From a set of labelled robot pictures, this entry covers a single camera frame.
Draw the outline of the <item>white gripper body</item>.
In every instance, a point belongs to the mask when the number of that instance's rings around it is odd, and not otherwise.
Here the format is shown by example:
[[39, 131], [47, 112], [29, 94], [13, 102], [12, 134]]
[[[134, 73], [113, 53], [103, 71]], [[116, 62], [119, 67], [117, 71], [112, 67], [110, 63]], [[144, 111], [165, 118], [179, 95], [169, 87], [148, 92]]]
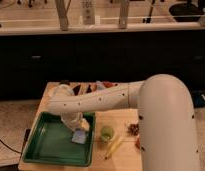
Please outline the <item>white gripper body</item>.
[[63, 114], [61, 116], [61, 121], [71, 130], [75, 131], [77, 129], [85, 130], [85, 121], [82, 113], [74, 114]]

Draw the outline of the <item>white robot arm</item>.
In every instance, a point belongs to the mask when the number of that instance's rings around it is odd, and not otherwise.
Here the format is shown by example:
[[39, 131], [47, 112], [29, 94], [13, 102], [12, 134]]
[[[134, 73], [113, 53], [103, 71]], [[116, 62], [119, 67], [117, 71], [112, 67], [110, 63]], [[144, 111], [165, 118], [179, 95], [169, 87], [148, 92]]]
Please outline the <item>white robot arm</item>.
[[157, 74], [78, 96], [55, 94], [48, 103], [51, 113], [64, 116], [126, 108], [138, 111], [142, 171], [200, 171], [192, 98], [175, 76]]

